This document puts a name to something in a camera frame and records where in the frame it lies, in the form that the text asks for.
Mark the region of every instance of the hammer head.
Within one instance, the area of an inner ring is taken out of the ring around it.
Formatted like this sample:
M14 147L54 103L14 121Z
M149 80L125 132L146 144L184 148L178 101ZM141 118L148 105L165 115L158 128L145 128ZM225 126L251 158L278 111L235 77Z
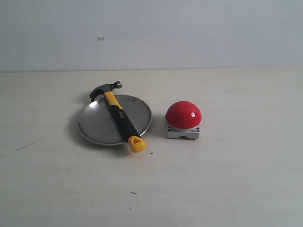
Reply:
M101 85L101 86L95 88L91 92L91 94L89 95L90 96L90 100L91 100L91 102L93 102L95 100L95 98L97 98L97 96L103 95L107 91L112 91L115 88L121 88L121 87L122 87L122 84L121 84L120 81L116 81L113 84L104 84L104 85Z

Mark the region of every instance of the claw hammer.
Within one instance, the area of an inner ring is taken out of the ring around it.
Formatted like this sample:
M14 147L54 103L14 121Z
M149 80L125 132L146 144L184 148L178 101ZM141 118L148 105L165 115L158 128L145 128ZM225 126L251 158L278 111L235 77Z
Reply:
M104 95L107 103L110 106L112 116L116 122L120 135L129 143L132 152L137 153L145 149L146 142L140 137L139 133L112 92L113 89L121 87L122 84L120 81L113 84L104 84L95 88L89 96L91 102L93 102L97 96Z

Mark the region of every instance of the red dome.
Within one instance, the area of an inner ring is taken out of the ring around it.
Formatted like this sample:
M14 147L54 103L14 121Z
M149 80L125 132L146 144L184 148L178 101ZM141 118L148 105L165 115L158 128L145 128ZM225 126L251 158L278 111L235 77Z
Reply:
M180 101L169 107L165 119L172 127L178 129L191 129L202 121L202 115L195 104L187 101Z

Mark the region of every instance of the metal plate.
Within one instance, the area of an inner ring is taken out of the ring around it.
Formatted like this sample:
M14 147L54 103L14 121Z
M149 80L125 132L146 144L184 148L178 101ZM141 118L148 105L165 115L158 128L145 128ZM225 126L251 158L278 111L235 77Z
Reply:
M152 122L149 106L133 96L115 96L140 136L143 135ZM78 129L84 138L96 144L113 146L126 143L116 128L104 97L84 108L78 117Z

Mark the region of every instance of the yellow hammer handle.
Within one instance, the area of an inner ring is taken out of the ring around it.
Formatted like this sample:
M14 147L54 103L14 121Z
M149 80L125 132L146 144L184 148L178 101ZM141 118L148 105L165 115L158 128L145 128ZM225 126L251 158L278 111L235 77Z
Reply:
M143 151L146 148L146 142L138 134L122 106L114 96L114 93L107 91L104 93L104 96L110 105L118 130L124 139L128 141L132 152L137 153Z

